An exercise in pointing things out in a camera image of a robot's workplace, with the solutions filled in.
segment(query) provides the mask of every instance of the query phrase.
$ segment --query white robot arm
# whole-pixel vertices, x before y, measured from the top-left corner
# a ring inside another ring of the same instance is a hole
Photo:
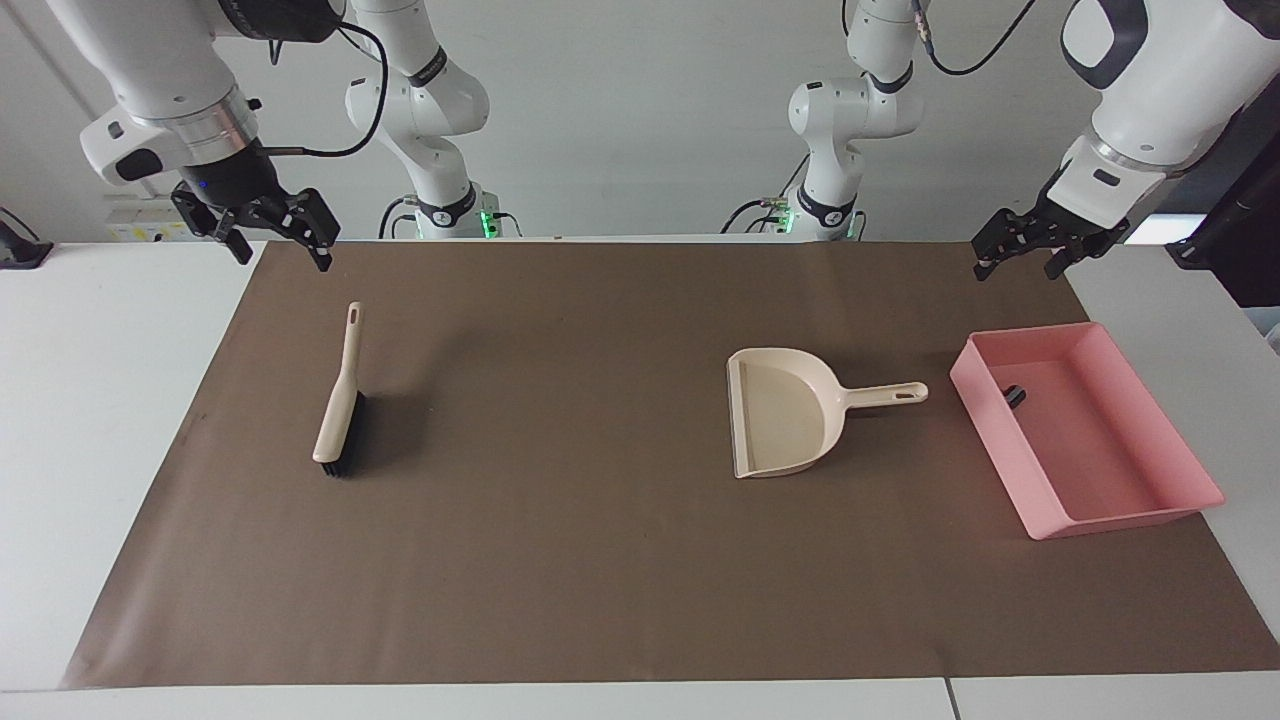
[[[164,170],[183,182],[174,205],[193,232],[239,263],[252,251],[236,225],[273,229],[320,270],[339,225],[312,188],[287,193],[244,99],[211,42],[244,35],[319,42],[340,19],[330,0],[49,0],[59,23],[111,86],[118,105],[81,133],[93,169],[124,184]]]
[[[462,152],[444,140],[475,132],[489,119],[480,81],[448,58],[435,40],[422,0],[352,0],[357,22],[387,46],[392,76],[380,140],[404,164],[413,183],[422,237],[484,237],[497,199],[467,176]],[[347,88],[347,114],[357,127],[372,122],[379,88],[357,79]]]
[[[1280,1],[1078,0],[1062,51],[1102,101],[1036,206],[998,210],[973,238],[978,279],[1038,247],[1060,249],[1050,278],[1101,258],[1133,206],[1207,152],[1280,72]]]
[[[809,145],[809,169],[787,192],[788,232],[845,237],[863,179],[863,158],[852,141],[897,137],[919,127],[924,100],[911,83],[915,41],[911,0],[860,0],[847,49],[863,74],[810,82],[791,95],[791,128]]]

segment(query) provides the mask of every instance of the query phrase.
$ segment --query pink box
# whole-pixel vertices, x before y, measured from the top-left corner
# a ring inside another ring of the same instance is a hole
[[[1156,525],[1224,501],[1098,323],[973,333],[951,382],[1034,539]],[[1012,384],[1027,391],[1016,410],[1002,391]]]

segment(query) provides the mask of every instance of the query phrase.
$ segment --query brown table cover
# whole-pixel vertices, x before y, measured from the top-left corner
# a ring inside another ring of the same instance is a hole
[[[973,331],[1085,319],[1036,259],[977,283],[966,245],[334,255],[265,251],[65,685],[1280,667],[1201,516],[1023,532],[947,370]],[[338,482],[310,454],[351,300],[370,402]],[[724,361],[768,345],[932,397],[736,480]]]

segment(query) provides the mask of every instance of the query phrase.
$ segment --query hand brush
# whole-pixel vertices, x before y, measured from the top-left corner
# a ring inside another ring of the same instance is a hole
[[[356,370],[360,365],[360,327],[364,324],[365,310],[360,302],[347,307],[347,334],[342,342],[342,369],[338,380],[329,393],[329,405],[320,423],[316,448],[311,459],[320,464],[324,474],[340,478],[351,470],[355,429],[360,425],[360,410],[365,395],[356,386]]]

